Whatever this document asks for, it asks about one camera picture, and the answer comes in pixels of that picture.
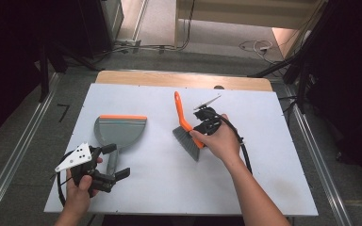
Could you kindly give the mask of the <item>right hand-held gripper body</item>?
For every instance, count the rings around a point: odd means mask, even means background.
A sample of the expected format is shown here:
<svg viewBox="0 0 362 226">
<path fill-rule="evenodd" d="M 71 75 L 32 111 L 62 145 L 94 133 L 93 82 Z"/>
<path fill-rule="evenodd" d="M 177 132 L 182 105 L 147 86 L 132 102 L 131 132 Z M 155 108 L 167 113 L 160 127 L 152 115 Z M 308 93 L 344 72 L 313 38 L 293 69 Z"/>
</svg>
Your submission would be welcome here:
<svg viewBox="0 0 362 226">
<path fill-rule="evenodd" d="M 218 128 L 221 126 L 221 119 L 218 116 L 217 112 L 212 108 L 209 107 L 209 105 L 211 103 L 213 103 L 214 101 L 216 101 L 217 99 L 220 98 L 220 95 L 218 95 L 217 97 L 203 103 L 200 104 L 198 106 L 196 106 L 194 108 L 194 113 L 197 112 L 200 109 L 207 109 L 208 110 L 208 114 L 209 114 L 209 119 L 207 121 L 201 121 L 201 123 L 203 122 L 206 126 L 206 130 L 207 130 L 207 135 L 210 136 L 212 134 L 214 134 Z"/>
</svg>

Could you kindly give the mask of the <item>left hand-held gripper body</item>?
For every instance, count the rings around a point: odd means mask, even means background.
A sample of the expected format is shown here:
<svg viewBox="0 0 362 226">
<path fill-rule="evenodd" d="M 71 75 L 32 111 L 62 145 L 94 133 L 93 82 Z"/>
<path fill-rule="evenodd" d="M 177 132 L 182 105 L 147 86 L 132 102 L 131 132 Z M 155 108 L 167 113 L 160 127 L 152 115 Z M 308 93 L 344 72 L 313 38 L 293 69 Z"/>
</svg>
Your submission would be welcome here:
<svg viewBox="0 0 362 226">
<path fill-rule="evenodd" d="M 56 173 L 70 169 L 74 183 L 79 184 L 84 175 L 92 177 L 90 190 L 110 192 L 116 184 L 112 175 L 102 174 L 96 167 L 101 148 L 93 148 L 87 142 L 81 143 L 75 150 L 66 153 L 55 168 Z"/>
</svg>

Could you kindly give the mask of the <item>grey dustpan with orange edge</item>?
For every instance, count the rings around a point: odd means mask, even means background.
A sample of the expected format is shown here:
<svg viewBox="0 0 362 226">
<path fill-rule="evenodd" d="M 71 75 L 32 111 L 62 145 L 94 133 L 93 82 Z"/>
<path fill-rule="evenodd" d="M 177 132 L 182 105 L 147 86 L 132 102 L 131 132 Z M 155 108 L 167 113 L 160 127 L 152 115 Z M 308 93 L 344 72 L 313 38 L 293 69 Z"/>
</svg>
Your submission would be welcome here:
<svg viewBox="0 0 362 226">
<path fill-rule="evenodd" d="M 113 175 L 117 168 L 120 149 L 136 143 L 147 122 L 146 116 L 100 115 L 94 123 L 94 135 L 103 145 L 115 144 L 117 150 L 109 155 L 107 173 Z"/>
</svg>

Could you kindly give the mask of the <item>orange brush with grey bristles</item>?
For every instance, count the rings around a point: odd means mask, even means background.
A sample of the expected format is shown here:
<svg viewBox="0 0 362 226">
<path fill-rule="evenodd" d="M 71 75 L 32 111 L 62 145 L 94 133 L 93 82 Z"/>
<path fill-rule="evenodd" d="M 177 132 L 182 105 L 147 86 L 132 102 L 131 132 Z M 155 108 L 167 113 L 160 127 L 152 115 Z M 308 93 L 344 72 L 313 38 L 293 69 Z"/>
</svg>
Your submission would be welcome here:
<svg viewBox="0 0 362 226">
<path fill-rule="evenodd" d="M 204 148 L 204 143 L 192 137 L 189 132 L 192 126 L 187 122 L 184 117 L 184 110 L 180 94 L 176 91 L 174 93 L 175 108 L 178 116 L 179 126 L 173 129 L 173 135 L 185 151 L 192 157 L 193 160 L 198 161 L 200 151 Z"/>
</svg>

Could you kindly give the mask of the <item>person's right hand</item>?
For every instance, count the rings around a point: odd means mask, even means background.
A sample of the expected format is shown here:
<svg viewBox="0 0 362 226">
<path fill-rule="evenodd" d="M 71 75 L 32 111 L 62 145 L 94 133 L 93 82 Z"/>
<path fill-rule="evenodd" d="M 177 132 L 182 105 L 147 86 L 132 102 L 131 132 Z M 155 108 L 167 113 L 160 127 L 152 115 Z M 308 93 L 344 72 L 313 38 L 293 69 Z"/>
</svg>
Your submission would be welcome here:
<svg viewBox="0 0 362 226">
<path fill-rule="evenodd" d="M 225 122 L 222 122 L 219 129 L 210 136 L 203 135 L 195 130 L 190 131 L 189 134 L 203 142 L 227 168 L 243 165 L 239 156 L 240 145 L 238 139 L 232 128 Z"/>
</svg>

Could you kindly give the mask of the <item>person's left hand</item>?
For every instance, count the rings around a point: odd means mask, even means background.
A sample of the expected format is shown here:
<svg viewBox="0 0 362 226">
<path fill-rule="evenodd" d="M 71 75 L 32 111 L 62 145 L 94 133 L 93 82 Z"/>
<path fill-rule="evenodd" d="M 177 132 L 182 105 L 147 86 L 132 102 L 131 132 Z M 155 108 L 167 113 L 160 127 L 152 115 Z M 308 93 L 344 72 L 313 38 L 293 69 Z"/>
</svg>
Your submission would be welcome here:
<svg viewBox="0 0 362 226">
<path fill-rule="evenodd" d="M 91 187 L 92 177 L 84 175 L 78 185 L 74 183 L 69 169 L 66 170 L 66 177 L 68 179 L 66 187 L 67 200 L 63 214 L 72 221 L 80 220 L 87 213 L 91 203 L 89 188 Z"/>
</svg>

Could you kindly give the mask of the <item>wooden table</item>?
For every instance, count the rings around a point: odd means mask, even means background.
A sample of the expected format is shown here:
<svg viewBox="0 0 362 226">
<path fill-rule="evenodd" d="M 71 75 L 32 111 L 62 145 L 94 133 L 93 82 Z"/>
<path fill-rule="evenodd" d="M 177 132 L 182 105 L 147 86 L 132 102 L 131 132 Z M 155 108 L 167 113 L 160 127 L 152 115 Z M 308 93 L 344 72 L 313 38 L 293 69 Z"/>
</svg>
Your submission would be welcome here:
<svg viewBox="0 0 362 226">
<path fill-rule="evenodd" d="M 98 73 L 95 82 L 98 84 L 136 86 L 272 91 L 271 82 L 266 78 L 233 77 L 203 73 L 101 71 Z"/>
</svg>

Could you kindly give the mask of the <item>black metal stand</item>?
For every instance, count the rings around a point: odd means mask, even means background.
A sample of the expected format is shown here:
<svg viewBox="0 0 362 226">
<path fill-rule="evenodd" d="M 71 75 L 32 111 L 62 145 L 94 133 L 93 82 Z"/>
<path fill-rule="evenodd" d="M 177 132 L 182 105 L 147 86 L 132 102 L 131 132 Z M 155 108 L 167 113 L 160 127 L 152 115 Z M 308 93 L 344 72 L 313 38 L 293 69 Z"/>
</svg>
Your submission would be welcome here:
<svg viewBox="0 0 362 226">
<path fill-rule="evenodd" d="M 286 68 L 287 70 L 282 76 L 284 83 L 291 85 L 295 81 L 299 82 L 297 96 L 291 105 L 296 105 L 302 114 L 304 114 L 305 86 L 309 76 L 309 52 L 332 11 L 332 8 L 328 6 L 329 0 L 319 1 L 309 19 L 301 25 L 301 35 L 298 36 L 299 45 L 292 50 L 292 54 L 283 61 L 272 63 L 268 69 L 251 75 L 251 78 L 263 78 Z"/>
<path fill-rule="evenodd" d="M 61 43 L 54 40 L 45 40 L 39 45 L 40 55 L 40 74 L 41 74 L 41 96 L 39 102 L 42 103 L 48 96 L 50 91 L 49 75 L 48 75 L 48 63 L 51 63 L 54 70 L 58 73 L 65 73 L 68 65 L 63 56 L 68 56 L 80 63 L 82 66 L 88 69 L 100 72 L 103 69 L 97 68 L 92 63 L 88 62 L 82 56 L 71 51 Z"/>
</svg>

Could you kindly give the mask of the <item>grey power strip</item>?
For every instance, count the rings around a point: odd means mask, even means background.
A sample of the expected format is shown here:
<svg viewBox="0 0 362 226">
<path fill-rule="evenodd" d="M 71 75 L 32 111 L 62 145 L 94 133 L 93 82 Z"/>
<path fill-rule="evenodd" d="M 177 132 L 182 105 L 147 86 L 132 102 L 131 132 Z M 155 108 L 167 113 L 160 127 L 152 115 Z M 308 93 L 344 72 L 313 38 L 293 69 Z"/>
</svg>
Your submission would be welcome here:
<svg viewBox="0 0 362 226">
<path fill-rule="evenodd" d="M 116 40 L 114 52 L 136 54 L 140 49 L 141 40 Z"/>
</svg>

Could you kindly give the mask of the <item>beige cabinet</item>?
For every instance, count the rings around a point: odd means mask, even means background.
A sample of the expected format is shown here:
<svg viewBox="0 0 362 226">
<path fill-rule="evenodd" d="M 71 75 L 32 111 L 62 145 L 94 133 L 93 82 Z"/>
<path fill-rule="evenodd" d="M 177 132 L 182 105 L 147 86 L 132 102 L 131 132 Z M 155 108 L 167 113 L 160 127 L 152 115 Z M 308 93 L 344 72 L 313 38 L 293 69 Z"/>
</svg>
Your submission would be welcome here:
<svg viewBox="0 0 362 226">
<path fill-rule="evenodd" d="M 175 0 L 174 44 L 178 43 L 178 20 L 248 24 L 295 30 L 284 44 L 292 47 L 316 20 L 328 0 Z"/>
</svg>

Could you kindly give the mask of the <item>dark grey cabinet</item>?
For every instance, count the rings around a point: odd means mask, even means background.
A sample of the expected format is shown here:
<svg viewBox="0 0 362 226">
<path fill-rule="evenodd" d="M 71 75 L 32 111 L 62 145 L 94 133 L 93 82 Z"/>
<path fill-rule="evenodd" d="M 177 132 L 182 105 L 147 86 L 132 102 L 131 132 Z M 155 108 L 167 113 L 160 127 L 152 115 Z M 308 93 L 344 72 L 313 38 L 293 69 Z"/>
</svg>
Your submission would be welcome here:
<svg viewBox="0 0 362 226">
<path fill-rule="evenodd" d="M 78 0 L 88 41 L 88 56 L 113 49 L 123 23 L 121 0 Z"/>
</svg>

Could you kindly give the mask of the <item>metal floor rail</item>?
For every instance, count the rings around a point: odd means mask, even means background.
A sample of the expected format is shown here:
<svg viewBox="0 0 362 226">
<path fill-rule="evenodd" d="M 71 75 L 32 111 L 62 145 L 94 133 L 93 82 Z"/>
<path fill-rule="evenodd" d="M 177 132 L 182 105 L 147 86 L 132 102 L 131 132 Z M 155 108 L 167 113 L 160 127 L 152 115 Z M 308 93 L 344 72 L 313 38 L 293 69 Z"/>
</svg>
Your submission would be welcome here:
<svg viewBox="0 0 362 226">
<path fill-rule="evenodd" d="M 331 172 L 328 169 L 327 164 L 321 155 L 321 149 L 319 148 L 318 143 L 313 136 L 312 130 L 306 119 L 306 115 L 301 112 L 296 104 L 293 105 L 292 109 L 296 121 L 299 124 L 300 130 L 303 134 L 304 141 L 311 155 L 316 172 L 319 175 L 323 191 L 325 193 L 327 202 L 332 209 L 337 225 L 354 226 L 345 207 L 345 204 L 340 197 Z"/>
<path fill-rule="evenodd" d="M 19 168 L 33 137 L 39 129 L 41 121 L 57 92 L 59 81 L 59 73 L 53 73 L 49 80 L 50 90 L 48 91 L 48 94 L 42 102 L 38 103 L 31 119 L 29 120 L 6 165 L 3 167 L 0 173 L 0 202 L 4 198 L 10 182 Z"/>
</svg>

